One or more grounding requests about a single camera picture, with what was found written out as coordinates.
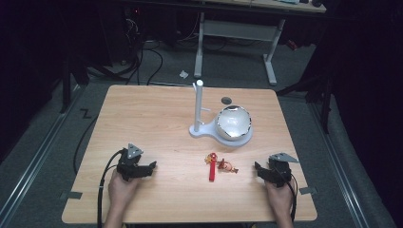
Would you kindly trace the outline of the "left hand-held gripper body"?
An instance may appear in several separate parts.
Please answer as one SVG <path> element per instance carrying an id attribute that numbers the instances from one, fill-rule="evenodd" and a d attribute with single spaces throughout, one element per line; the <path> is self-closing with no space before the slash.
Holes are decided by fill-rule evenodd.
<path id="1" fill-rule="evenodd" d="M 117 165 L 117 172 L 120 173 L 125 181 L 130 179 L 139 178 L 141 172 L 139 171 L 138 162 L 143 154 L 143 150 L 130 143 L 127 148 L 122 151 L 122 156 Z"/>

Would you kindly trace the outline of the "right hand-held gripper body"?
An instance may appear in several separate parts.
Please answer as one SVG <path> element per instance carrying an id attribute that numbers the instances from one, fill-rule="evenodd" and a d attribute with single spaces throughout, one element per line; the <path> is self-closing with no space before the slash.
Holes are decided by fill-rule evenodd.
<path id="1" fill-rule="evenodd" d="M 292 178 L 290 162 L 299 163 L 299 160 L 286 153 L 271 155 L 268 159 L 269 182 L 274 183 L 277 187 L 282 187 L 289 182 Z"/>

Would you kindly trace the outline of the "person's left hand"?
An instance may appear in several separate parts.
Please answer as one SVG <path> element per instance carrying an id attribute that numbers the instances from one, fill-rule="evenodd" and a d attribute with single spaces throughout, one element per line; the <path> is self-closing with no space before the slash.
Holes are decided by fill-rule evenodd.
<path id="1" fill-rule="evenodd" d="M 110 208 L 114 211 L 124 211 L 131 202 L 140 179 L 124 180 L 122 175 L 114 171 L 108 185 Z"/>

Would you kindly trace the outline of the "person's right hand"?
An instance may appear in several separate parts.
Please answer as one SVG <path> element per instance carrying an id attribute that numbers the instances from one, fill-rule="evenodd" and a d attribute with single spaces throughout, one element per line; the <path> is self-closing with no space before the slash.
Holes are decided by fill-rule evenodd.
<path id="1" fill-rule="evenodd" d="M 276 217 L 290 217 L 294 195 L 290 187 L 277 187 L 271 182 L 265 183 L 269 205 Z"/>

